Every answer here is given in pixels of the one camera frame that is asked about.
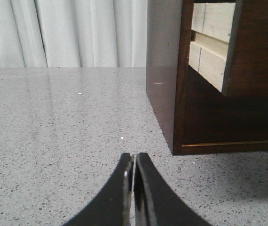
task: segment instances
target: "gray quartz countertop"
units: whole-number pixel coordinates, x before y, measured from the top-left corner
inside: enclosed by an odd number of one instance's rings
[[[145,68],[0,69],[0,226],[66,222],[123,152],[147,152],[212,225],[268,226],[268,152],[172,156]]]

